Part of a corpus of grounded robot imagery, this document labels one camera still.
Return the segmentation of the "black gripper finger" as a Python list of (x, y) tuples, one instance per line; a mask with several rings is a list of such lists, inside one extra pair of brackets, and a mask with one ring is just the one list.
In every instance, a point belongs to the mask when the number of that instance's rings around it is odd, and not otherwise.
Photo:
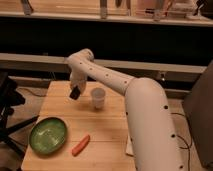
[(79, 97), (80, 97), (80, 90), (77, 86), (75, 86), (72, 90), (71, 90), (71, 93), (69, 95), (69, 97), (73, 100), (77, 100)]

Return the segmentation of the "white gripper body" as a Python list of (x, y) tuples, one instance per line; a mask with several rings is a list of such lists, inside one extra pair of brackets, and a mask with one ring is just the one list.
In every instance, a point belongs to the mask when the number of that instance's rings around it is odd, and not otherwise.
[(81, 92), (85, 91), (87, 75), (78, 69), (73, 69), (70, 74), (70, 88), (77, 87)]

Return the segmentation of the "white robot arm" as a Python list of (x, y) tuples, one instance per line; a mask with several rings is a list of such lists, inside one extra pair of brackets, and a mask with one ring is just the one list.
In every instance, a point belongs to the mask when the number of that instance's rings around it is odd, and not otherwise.
[(67, 58), (72, 99), (92, 78), (124, 97), (136, 171), (185, 171), (166, 93), (153, 79), (136, 78), (94, 63), (89, 49)]

